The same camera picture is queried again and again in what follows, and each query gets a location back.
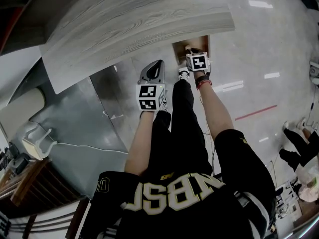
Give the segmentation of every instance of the white sneaker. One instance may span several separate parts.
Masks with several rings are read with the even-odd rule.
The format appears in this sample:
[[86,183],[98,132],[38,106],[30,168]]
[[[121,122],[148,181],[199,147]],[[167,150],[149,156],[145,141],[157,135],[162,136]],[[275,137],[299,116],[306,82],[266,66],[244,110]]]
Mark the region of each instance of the white sneaker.
[[179,69],[178,80],[186,80],[189,83],[189,70],[186,67]]
[[298,122],[297,128],[300,129],[300,130],[303,130],[305,128],[305,126],[306,126],[306,121],[307,121],[306,118],[303,117],[301,119],[301,121]]
[[166,98],[163,100],[162,104],[160,105],[159,111],[164,111],[168,113],[168,106],[167,106],[167,101]]
[[283,131],[284,131],[285,129],[289,129],[289,122],[288,122],[288,121],[286,121],[286,122],[284,123],[284,125],[283,125]]

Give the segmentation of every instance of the gray wood-grain surface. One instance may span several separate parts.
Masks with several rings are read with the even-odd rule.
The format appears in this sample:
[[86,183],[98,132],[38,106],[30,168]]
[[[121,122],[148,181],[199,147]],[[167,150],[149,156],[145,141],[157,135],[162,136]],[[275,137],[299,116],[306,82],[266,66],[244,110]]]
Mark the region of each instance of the gray wood-grain surface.
[[233,29],[225,0],[79,0],[41,53],[60,93],[140,52]]

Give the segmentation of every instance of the tile floor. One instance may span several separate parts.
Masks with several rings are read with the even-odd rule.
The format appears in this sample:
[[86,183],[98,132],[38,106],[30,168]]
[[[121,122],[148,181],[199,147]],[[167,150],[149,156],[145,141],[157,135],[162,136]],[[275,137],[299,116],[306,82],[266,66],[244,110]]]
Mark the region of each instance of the tile floor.
[[[281,128],[286,120],[296,123],[301,117],[308,116],[314,94],[309,81],[309,60],[319,55],[318,26],[312,12],[300,0],[227,1],[236,30],[210,37],[213,86],[219,90],[218,96],[234,120],[275,106],[235,121],[235,127],[244,132],[272,176],[270,161],[275,163],[277,184],[281,185],[294,175],[278,157],[282,143],[288,149],[293,148],[285,140]],[[264,7],[256,7],[260,2]],[[122,61],[116,64],[117,71],[111,67],[91,77],[106,113],[127,149],[140,115],[135,101],[135,84],[142,69],[157,59],[164,60],[166,65],[168,105],[171,107],[178,67],[171,45]],[[223,91],[220,87],[231,83],[237,86],[231,91]],[[194,82],[192,86],[194,110],[202,130],[207,132]],[[319,111],[314,111],[312,117],[312,120],[319,120]],[[206,142],[211,160],[214,147],[209,137]],[[214,163],[216,173],[220,172],[217,155]]]

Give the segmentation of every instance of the black pants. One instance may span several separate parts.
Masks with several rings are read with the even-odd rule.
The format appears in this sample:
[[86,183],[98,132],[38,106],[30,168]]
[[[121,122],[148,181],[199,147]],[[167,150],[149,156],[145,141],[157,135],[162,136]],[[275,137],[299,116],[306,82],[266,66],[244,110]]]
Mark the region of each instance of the black pants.
[[286,161],[295,171],[298,165],[305,166],[319,153],[319,136],[313,132],[309,137],[307,144],[304,139],[296,132],[288,129],[284,130],[284,134],[289,141],[296,147],[298,153],[281,149],[279,151],[280,157]]
[[177,170],[210,175],[205,138],[193,110],[190,84],[180,80],[173,90],[173,115],[159,111],[152,130],[148,176],[163,176]]

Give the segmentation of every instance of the white marker cube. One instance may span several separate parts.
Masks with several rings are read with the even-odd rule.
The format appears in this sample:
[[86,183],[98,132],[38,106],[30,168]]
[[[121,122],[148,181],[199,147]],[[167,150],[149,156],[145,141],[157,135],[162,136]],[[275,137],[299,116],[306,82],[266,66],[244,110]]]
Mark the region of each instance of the white marker cube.
[[195,53],[195,54],[187,54],[187,68],[190,71],[202,71],[208,70],[208,56],[207,52]]
[[165,85],[136,85],[136,100],[141,111],[158,111],[166,98]]

